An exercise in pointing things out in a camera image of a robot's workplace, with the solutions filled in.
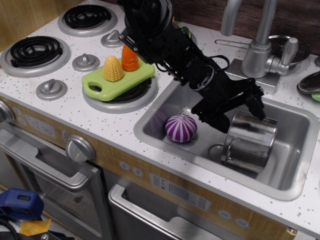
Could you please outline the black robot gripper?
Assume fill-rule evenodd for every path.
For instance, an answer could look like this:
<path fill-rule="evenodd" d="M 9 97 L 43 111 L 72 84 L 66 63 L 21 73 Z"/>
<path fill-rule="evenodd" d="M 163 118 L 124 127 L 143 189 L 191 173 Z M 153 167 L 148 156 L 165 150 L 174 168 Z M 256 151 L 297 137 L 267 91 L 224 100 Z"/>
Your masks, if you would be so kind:
<path fill-rule="evenodd" d="M 191 81 L 189 87 L 203 97 L 191 112 L 222 133 L 226 134 L 230 128 L 225 113 L 241 105 L 246 105 L 261 121 L 266 117 L 262 102 L 264 92 L 254 78 L 232 80 L 225 72 L 212 69 L 204 79 Z"/>

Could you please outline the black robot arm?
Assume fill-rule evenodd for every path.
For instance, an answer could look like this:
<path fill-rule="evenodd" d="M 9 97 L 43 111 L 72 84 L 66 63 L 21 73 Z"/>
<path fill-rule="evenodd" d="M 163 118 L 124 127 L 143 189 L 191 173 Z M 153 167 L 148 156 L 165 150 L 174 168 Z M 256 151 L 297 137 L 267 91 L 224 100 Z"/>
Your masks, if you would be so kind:
<path fill-rule="evenodd" d="M 211 56 L 205 56 L 189 35 L 173 23 L 168 0 L 119 0 L 125 13 L 120 40 L 145 63 L 161 66 L 181 85 L 188 85 L 202 100 L 191 113 L 201 122 L 226 133 L 225 115 L 241 105 L 263 120 L 263 90 L 253 78 L 231 80 Z"/>

